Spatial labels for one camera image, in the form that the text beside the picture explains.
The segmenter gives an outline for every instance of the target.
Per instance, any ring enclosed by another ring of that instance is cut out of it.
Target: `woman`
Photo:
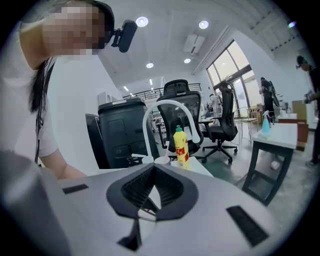
[[[85,176],[66,163],[54,139],[45,71],[52,57],[103,49],[113,30],[111,8],[92,0],[69,1],[59,13],[16,25],[0,56],[0,150],[40,157],[57,179]]]

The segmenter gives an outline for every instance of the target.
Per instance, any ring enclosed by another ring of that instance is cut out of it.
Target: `white wall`
[[[306,47],[301,40],[297,39],[283,45],[274,52],[274,58],[271,59],[255,42],[241,32],[234,31],[232,36],[248,59],[259,87],[261,87],[260,78],[264,77],[272,81],[276,92],[283,95],[282,99],[290,106],[292,101],[303,99],[311,85],[308,73],[296,69],[298,51]],[[306,106],[309,128],[315,129],[313,106],[311,104]]]
[[[68,61],[57,58],[48,87],[53,132],[68,164],[86,175],[98,174],[99,168],[85,114],[98,114],[98,94],[102,92],[122,99],[98,56]]]

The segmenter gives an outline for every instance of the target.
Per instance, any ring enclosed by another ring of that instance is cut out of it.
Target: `headset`
[[[112,47],[119,47],[121,53],[129,50],[131,42],[137,31],[138,25],[130,19],[124,21],[122,28],[115,29],[115,16],[109,5],[95,0],[88,1],[104,14],[104,38],[98,43],[97,50],[103,49],[114,36]]]

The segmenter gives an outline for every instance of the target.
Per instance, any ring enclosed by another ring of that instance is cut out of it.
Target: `air vent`
[[[268,238],[267,233],[240,206],[230,207],[226,211],[230,214],[252,247]]]
[[[204,43],[204,40],[205,38],[203,36],[189,34],[185,41],[183,52],[191,55],[198,53],[202,44]]]

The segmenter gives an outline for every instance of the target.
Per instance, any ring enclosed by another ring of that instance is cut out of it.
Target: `person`
[[[316,129],[314,132],[314,142],[313,142],[313,151],[312,151],[312,159],[307,161],[305,164],[308,167],[315,167],[319,163],[319,155],[320,155],[320,114],[319,114],[319,107],[320,107],[320,84],[318,80],[318,71],[317,68],[310,65],[307,60],[299,55],[296,58],[297,69],[301,68],[303,71],[308,72],[311,83],[313,86],[314,93],[310,96],[310,101],[306,103],[310,103],[313,101],[317,102],[317,111],[318,111],[318,123],[316,125]]]
[[[260,94],[263,94],[264,99],[264,111],[269,111],[269,117],[271,118],[269,122],[274,122],[272,118],[275,116],[273,98],[272,98],[272,84],[267,81],[264,77],[261,77],[261,90]]]
[[[112,9],[94,0],[71,0],[40,21],[16,24],[0,56],[0,150],[35,162],[39,157],[57,179],[85,176],[66,163],[55,141],[44,93],[46,69],[52,57],[97,53],[113,31]]]

